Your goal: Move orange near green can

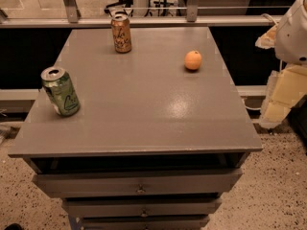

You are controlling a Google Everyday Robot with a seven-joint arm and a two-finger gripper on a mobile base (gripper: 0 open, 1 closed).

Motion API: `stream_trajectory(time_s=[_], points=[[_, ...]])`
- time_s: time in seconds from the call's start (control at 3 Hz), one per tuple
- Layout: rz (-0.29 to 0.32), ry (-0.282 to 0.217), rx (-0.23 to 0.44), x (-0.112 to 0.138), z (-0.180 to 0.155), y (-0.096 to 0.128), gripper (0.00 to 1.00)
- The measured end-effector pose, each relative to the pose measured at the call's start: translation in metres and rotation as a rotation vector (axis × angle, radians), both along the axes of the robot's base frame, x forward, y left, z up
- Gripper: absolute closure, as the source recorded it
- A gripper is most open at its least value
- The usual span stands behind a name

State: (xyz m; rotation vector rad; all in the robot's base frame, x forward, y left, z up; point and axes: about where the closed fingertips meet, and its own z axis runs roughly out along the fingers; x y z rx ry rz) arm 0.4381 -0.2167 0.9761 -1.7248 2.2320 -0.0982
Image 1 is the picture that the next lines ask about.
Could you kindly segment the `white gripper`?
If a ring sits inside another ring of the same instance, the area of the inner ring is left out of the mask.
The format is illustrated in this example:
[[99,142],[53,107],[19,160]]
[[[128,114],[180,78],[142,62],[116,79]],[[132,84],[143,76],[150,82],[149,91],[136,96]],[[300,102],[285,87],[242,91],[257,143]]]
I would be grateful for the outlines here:
[[255,46],[274,47],[277,58],[287,64],[269,76],[266,98],[262,102],[259,124],[275,128],[307,94],[307,0],[295,0],[279,21],[257,38]]

